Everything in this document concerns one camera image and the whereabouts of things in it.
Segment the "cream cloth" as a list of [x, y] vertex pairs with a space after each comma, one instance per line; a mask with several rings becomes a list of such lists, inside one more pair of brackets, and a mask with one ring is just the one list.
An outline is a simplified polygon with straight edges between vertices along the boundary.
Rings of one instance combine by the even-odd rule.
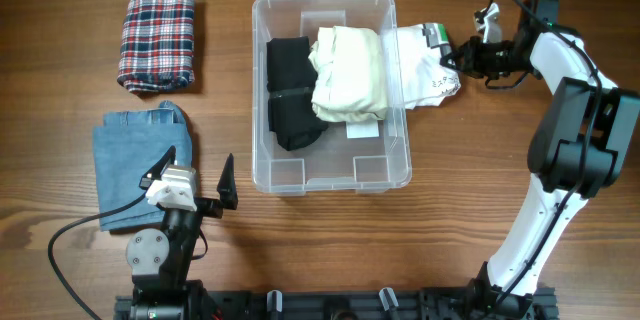
[[326, 122], [381, 121], [389, 107], [380, 36], [368, 28], [321, 27], [308, 60], [317, 72], [312, 110]]

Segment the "black garment with tape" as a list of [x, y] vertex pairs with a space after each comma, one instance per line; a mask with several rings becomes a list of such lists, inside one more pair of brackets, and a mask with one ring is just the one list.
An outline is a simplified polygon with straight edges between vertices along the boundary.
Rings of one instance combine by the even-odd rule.
[[329, 127], [312, 109], [318, 75], [309, 38], [273, 38], [266, 50], [269, 130], [286, 151], [307, 147]]

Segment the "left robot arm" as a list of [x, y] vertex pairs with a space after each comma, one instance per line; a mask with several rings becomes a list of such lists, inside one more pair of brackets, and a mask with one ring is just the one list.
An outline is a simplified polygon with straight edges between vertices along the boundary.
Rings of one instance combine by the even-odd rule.
[[197, 195], [197, 172], [175, 163], [170, 147], [140, 179], [143, 199], [164, 211], [158, 228], [138, 231], [126, 248], [134, 289], [130, 299], [114, 306], [116, 319], [221, 319], [222, 310], [200, 280], [187, 279], [203, 219], [221, 218], [235, 210], [238, 195], [234, 156], [226, 159], [217, 199]]

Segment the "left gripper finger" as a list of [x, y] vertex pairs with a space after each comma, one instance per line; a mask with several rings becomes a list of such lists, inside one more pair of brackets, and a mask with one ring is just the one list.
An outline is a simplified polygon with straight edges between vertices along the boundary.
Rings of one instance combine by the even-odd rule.
[[164, 155], [140, 179], [140, 184], [152, 184], [160, 180], [163, 172], [175, 162], [176, 148], [170, 146]]
[[234, 156], [230, 153], [225, 161], [218, 185], [219, 201], [225, 209], [236, 210], [238, 194], [235, 182]]

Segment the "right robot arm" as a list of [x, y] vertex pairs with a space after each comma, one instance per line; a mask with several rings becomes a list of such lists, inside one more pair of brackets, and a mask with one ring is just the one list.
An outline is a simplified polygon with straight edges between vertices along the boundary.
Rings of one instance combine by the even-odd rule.
[[529, 145], [526, 197], [507, 237], [466, 290], [437, 295], [462, 319], [542, 319], [541, 270], [588, 201], [619, 177], [639, 116], [637, 93], [603, 75], [580, 34], [557, 22], [557, 0], [526, 0], [518, 31], [502, 37], [499, 8], [474, 15], [476, 35], [440, 61], [489, 89], [514, 72], [545, 81], [553, 95]]

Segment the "white printed shirt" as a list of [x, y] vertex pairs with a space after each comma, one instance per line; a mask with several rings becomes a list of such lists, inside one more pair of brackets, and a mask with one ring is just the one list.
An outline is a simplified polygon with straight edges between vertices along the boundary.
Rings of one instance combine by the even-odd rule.
[[452, 52], [441, 23], [387, 29], [381, 34], [388, 111], [439, 106], [461, 87], [458, 74], [440, 64]]

